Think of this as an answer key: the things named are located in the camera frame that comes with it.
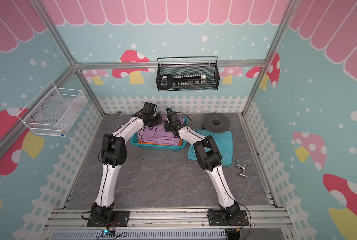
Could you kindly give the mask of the purple pants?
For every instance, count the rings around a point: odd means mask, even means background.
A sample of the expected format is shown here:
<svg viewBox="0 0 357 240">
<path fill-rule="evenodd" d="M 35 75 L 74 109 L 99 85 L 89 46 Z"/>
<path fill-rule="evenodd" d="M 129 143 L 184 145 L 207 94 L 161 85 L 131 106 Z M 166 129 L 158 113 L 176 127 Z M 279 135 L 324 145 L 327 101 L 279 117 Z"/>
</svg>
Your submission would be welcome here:
<svg viewBox="0 0 357 240">
<path fill-rule="evenodd" d="M 149 127 L 143 127 L 136 133 L 136 141 L 142 140 L 152 143 L 161 144 L 178 144 L 181 139 L 175 138 L 171 132 L 165 132 L 163 123 L 167 121 L 166 115 L 161 115 L 162 123 L 149 129 Z"/>
</svg>

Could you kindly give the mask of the teal pants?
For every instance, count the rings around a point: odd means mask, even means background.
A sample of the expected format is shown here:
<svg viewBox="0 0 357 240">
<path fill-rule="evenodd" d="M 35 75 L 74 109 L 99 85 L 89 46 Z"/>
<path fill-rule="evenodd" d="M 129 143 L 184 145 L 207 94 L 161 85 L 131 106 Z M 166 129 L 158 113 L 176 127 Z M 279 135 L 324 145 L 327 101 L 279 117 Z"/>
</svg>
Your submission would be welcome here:
<svg viewBox="0 0 357 240">
<path fill-rule="evenodd" d="M 222 155 L 222 166 L 230 167 L 233 163 L 233 135 L 231 131 L 225 131 L 223 133 L 213 133 L 206 129 L 195 130 L 199 135 L 212 136 L 219 148 Z"/>
</svg>

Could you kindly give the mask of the orange pants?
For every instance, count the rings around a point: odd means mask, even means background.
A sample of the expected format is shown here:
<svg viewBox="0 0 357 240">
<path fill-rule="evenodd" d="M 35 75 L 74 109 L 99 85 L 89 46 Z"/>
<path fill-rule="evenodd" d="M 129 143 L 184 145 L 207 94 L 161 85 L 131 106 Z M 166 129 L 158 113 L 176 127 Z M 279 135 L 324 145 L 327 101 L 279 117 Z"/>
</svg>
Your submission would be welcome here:
<svg viewBox="0 0 357 240">
<path fill-rule="evenodd" d="M 178 144 L 173 144 L 173 143 L 161 144 L 161 143 L 146 142 L 146 141 L 142 141 L 142 140 L 137 140 L 136 143 L 142 144 L 142 145 L 156 145 L 156 146 L 167 146 L 167 147 L 181 147 L 183 145 L 182 140 L 180 140 L 178 142 Z"/>
</svg>

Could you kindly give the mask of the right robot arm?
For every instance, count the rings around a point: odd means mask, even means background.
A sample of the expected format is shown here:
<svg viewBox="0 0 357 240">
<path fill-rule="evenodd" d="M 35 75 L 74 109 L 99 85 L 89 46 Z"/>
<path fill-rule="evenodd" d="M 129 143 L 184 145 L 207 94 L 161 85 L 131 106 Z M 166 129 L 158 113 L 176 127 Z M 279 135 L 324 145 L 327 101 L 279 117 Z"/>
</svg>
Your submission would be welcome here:
<svg viewBox="0 0 357 240">
<path fill-rule="evenodd" d="M 181 122 L 175 111 L 166 113 L 166 116 L 165 130 L 172 132 L 175 138 L 180 138 L 194 147 L 199 166 L 210 176 L 218 196 L 223 222 L 229 225 L 238 220 L 240 205 L 235 200 L 225 179 L 222 155 L 214 138 L 200 135 L 192 130 L 187 124 Z"/>
</svg>

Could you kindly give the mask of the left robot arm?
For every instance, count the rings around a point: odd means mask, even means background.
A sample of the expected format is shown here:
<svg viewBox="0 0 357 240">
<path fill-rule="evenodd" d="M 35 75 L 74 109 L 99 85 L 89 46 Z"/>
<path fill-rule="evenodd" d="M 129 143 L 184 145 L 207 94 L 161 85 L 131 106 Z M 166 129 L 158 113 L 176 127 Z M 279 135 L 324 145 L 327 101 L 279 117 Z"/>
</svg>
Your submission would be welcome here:
<svg viewBox="0 0 357 240">
<path fill-rule="evenodd" d="M 141 110 L 116 132 L 103 137 L 98 158 L 103 163 L 102 179 L 90 218 L 106 224 L 114 221 L 113 204 L 116 180 L 121 166 L 127 159 L 126 143 L 144 127 L 152 128 L 162 122 L 161 115 Z"/>
</svg>

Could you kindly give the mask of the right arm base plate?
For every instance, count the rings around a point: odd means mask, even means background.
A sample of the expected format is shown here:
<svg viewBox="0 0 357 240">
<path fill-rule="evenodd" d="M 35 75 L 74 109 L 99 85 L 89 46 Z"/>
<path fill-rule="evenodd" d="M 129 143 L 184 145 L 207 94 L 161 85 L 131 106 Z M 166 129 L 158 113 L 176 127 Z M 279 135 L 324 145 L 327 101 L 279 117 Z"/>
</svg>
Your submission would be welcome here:
<svg viewBox="0 0 357 240">
<path fill-rule="evenodd" d="M 221 210 L 208 209 L 207 218 L 211 227 L 245 227 L 250 224 L 247 212 L 244 210 L 240 210 L 236 217 L 228 217 Z"/>
</svg>

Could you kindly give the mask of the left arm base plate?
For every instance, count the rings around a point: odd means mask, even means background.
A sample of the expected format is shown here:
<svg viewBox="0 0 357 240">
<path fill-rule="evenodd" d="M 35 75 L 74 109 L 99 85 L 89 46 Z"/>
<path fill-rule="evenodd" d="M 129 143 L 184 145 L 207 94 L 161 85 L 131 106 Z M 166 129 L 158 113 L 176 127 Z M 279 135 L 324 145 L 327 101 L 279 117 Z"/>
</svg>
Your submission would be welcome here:
<svg viewBox="0 0 357 240">
<path fill-rule="evenodd" d="M 89 228 L 126 227 L 129 215 L 130 211 L 111 211 L 104 214 L 98 211 L 90 214 L 86 226 Z"/>
</svg>

